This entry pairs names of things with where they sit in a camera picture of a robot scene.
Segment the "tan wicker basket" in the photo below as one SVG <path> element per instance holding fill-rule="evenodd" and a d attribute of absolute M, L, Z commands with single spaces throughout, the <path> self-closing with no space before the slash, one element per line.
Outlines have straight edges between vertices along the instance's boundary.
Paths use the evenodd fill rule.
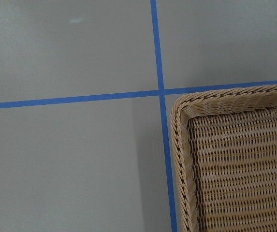
<path fill-rule="evenodd" d="M 277 232 L 277 84 L 191 93 L 171 111 L 184 232 Z"/>

